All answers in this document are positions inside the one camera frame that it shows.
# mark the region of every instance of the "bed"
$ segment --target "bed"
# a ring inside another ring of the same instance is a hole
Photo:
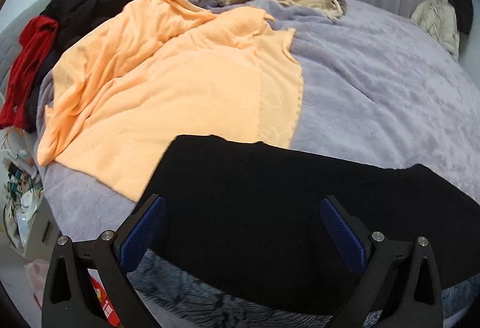
[[[0,35],[2,92],[20,49],[18,34],[48,1],[39,0]],[[291,52],[305,84],[291,149],[384,168],[422,163],[480,203],[480,91],[446,50],[409,19],[364,2],[348,0],[348,13],[337,24],[308,8],[251,4],[275,17],[274,29],[296,29]],[[58,226],[74,241],[116,229],[134,207],[58,163],[41,174]],[[146,285],[152,272],[154,289]],[[130,281],[164,326],[321,327],[328,320],[233,299],[150,251]],[[445,289],[444,318],[468,307],[479,289],[480,275]],[[219,298],[222,307],[215,304]],[[372,313],[366,325],[376,317]]]

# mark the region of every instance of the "pink bag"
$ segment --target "pink bag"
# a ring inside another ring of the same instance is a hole
[[[34,290],[34,296],[38,304],[42,307],[43,291],[45,289],[45,280],[49,271],[49,263],[42,259],[35,259],[25,265],[28,281]]]

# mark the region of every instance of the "red garment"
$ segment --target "red garment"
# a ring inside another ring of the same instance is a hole
[[[8,126],[26,128],[26,101],[35,73],[53,46],[57,28],[55,20],[40,15],[30,20],[20,34],[22,51],[10,70],[7,96],[0,112],[0,129]]]

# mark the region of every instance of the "metal screw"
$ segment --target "metal screw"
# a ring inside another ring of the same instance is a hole
[[[382,232],[373,232],[371,238],[378,242],[385,240],[385,236]]]
[[[57,240],[58,245],[65,245],[68,242],[68,236],[62,236]]]
[[[113,238],[113,232],[111,230],[106,230],[102,233],[102,240],[108,241]]]
[[[423,246],[423,247],[426,247],[428,245],[428,239],[426,237],[423,237],[423,236],[420,236],[418,238],[418,243]]]

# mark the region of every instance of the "orange cloth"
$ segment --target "orange cloth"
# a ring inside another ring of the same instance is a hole
[[[263,95],[278,88],[274,78],[262,88],[262,79],[275,74],[261,66],[294,71],[279,94],[282,103],[298,97],[296,74],[301,79],[288,53],[293,31],[273,31],[265,19],[273,18],[253,7],[215,15],[186,0],[129,3],[53,68],[54,102],[46,108],[39,163],[55,159],[138,201],[177,135],[258,141],[260,126],[270,131],[277,120],[260,123],[263,109],[278,108],[265,105],[271,96]],[[284,109],[285,121],[273,130],[288,145],[299,109]]]

